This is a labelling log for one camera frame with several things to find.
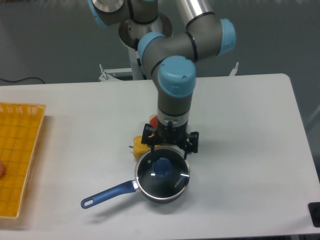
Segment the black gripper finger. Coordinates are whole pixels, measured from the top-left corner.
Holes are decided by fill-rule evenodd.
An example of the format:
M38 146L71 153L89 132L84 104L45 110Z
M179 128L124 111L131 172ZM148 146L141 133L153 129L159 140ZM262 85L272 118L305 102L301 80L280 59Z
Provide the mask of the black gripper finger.
M157 129L152 127L152 125L149 123L146 123L144 125L141 143L143 145L147 145L150 148L151 154L154 153L155 146L158 144L158 135Z
M199 132L194 131L187 133L185 140L183 141L182 150L184 151L184 159L187 159L187 156L192 153L198 153L199 147Z

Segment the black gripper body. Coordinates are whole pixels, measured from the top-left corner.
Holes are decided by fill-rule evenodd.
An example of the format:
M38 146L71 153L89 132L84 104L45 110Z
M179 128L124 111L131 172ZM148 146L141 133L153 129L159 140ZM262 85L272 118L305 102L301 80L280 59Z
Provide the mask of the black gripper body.
M181 126L174 127L171 123L169 125L164 125L158 120L157 129L155 132L155 144L167 144L184 147L187 140L187 126L188 122Z

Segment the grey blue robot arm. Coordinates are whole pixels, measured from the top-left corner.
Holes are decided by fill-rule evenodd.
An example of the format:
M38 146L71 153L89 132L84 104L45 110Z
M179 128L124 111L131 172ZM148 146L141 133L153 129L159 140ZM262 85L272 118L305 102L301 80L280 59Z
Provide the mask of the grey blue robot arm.
M231 51L237 39L234 25L218 18L207 0L176 2L185 31L175 36L156 0L90 0L88 5L98 24L119 24L122 42L138 54L142 76L157 88L157 125L144 126L141 142L150 148L174 145L185 155L197 153L199 133L187 133L195 63Z

